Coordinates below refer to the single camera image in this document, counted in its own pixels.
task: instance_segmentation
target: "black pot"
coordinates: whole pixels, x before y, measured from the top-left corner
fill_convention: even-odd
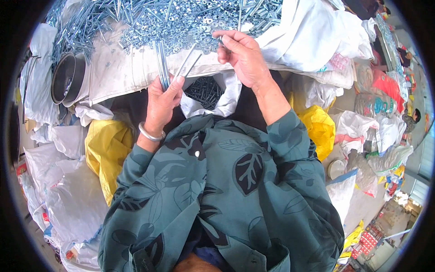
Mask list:
[[[51,81],[51,99],[56,105],[72,102],[77,98],[85,70],[86,61],[71,52],[60,59]]]

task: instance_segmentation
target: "bracelet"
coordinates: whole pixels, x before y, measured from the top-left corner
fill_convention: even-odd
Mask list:
[[[149,135],[145,129],[144,129],[144,124],[145,122],[140,122],[139,123],[139,130],[141,131],[141,133],[143,134],[143,136],[145,136],[146,138],[150,139],[153,142],[160,142],[161,140],[163,140],[166,137],[166,133],[164,131],[162,131],[162,136],[159,138],[153,137],[151,135]]]

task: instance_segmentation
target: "pile of screws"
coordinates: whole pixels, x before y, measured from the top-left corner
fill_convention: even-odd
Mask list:
[[[224,92],[213,77],[200,77],[184,93],[201,103],[204,109],[212,111]]]
[[[248,22],[246,31],[258,37],[268,28],[281,22],[283,0],[82,0],[77,12],[67,22],[61,20],[66,0],[56,0],[46,22],[59,29],[54,42],[52,60],[56,64],[66,52],[84,53],[87,63],[95,50],[93,39],[113,31],[112,21],[129,26],[120,37],[119,45],[130,53],[162,40],[164,54],[175,54],[196,44],[202,54],[216,52],[218,41],[211,34],[215,30],[240,30]]]

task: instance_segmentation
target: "woman's right hand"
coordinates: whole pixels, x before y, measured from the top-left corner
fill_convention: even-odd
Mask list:
[[[213,37],[222,37],[225,47],[217,50],[217,60],[221,64],[230,63],[238,79],[254,92],[272,79],[269,68],[261,54],[258,43],[248,35],[235,30],[218,30]]]
[[[183,94],[184,77],[169,74],[171,84],[166,92],[163,92],[160,78],[157,77],[148,86],[148,107],[147,118],[143,129],[150,136],[159,138],[162,136],[163,128],[172,119],[174,108],[180,104]],[[151,141],[142,133],[139,134],[136,144],[144,150],[154,153],[159,148],[160,142]]]

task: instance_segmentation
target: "yellow plastic bag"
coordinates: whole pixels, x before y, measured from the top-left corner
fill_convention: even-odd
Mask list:
[[[337,100],[337,98],[334,97],[334,100],[332,101],[331,105],[329,105],[326,109],[324,109],[324,111],[326,113],[328,113],[328,111],[332,108],[332,106],[334,106],[334,103],[336,100]],[[291,108],[296,112],[296,114],[298,114],[299,110],[294,108],[294,93],[293,93],[293,91],[290,91],[290,97],[288,98],[288,103],[290,104]]]
[[[400,165],[396,171],[394,171],[394,174],[398,176],[399,179],[401,179],[405,175],[405,166]]]
[[[100,177],[109,206],[117,189],[116,178],[132,145],[133,136],[124,122],[93,120],[89,126],[85,139],[86,163]]]
[[[386,181],[385,176],[383,176],[383,177],[379,177],[378,185],[381,184],[381,183],[383,183],[383,182],[385,182],[385,181]]]
[[[361,234],[364,231],[364,221],[360,221],[358,227],[355,228],[355,230],[349,234],[349,236],[345,239],[345,244],[343,246],[343,252],[341,253],[340,257],[338,259],[341,258],[349,258],[352,256],[352,248],[350,248],[349,251],[344,251],[346,250],[348,247],[350,247],[351,245],[356,245],[359,243],[359,240],[361,239]],[[334,271],[337,271],[338,268],[338,264],[335,265]]]
[[[316,144],[317,157],[324,160],[334,147],[335,123],[319,106],[311,106],[299,115],[308,136]]]

